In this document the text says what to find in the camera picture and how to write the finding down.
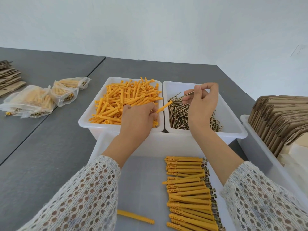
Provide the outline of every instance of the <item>clear plastic bag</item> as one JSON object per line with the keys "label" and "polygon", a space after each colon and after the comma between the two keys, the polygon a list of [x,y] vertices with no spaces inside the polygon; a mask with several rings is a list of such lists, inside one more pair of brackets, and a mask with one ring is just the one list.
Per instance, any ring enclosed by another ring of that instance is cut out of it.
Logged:
{"label": "clear plastic bag", "polygon": [[88,77],[76,77],[76,78],[65,78],[61,79],[59,82],[65,85],[66,87],[80,88],[85,89],[88,87],[90,82],[90,78]]}
{"label": "clear plastic bag", "polygon": [[21,116],[21,118],[48,115],[56,105],[49,96],[49,91],[50,86],[41,88],[29,85],[24,90],[9,95],[0,105],[0,109],[8,115]]}
{"label": "clear plastic bag", "polygon": [[62,83],[55,81],[49,95],[59,107],[62,107],[72,103],[77,98],[78,92],[79,87],[66,87]]}

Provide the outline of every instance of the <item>person's right hand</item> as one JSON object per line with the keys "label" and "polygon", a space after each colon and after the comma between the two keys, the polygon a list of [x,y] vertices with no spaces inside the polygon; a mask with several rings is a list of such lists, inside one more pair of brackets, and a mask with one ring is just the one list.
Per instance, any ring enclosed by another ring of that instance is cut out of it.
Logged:
{"label": "person's right hand", "polygon": [[218,84],[214,82],[195,85],[194,89],[184,92],[194,94],[184,96],[183,104],[190,104],[188,109],[188,126],[193,137],[196,137],[202,130],[210,128],[210,118],[218,102]]}

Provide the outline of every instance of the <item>stack of cardboard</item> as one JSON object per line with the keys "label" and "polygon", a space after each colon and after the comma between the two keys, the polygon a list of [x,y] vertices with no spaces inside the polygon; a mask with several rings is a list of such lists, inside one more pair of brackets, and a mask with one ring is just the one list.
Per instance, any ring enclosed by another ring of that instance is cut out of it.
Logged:
{"label": "stack of cardboard", "polygon": [[20,81],[21,71],[12,68],[11,62],[0,61],[0,97],[5,96],[18,88],[24,86],[26,82]]}
{"label": "stack of cardboard", "polygon": [[261,96],[248,122],[278,159],[293,143],[308,147],[308,97]]}

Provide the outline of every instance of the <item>white wall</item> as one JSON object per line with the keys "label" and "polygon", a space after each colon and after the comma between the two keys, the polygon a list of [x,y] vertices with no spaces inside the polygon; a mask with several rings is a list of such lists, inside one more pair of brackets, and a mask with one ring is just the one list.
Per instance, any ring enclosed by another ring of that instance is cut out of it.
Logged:
{"label": "white wall", "polygon": [[0,0],[0,47],[217,64],[254,99],[308,96],[308,0]]}

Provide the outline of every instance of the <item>person's left hand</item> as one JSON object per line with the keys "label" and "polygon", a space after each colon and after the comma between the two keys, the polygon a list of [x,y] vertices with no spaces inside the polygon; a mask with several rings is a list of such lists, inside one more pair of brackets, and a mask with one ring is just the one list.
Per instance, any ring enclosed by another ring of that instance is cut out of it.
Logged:
{"label": "person's left hand", "polygon": [[139,146],[150,134],[153,120],[158,114],[153,102],[144,105],[123,107],[120,136],[125,136]]}

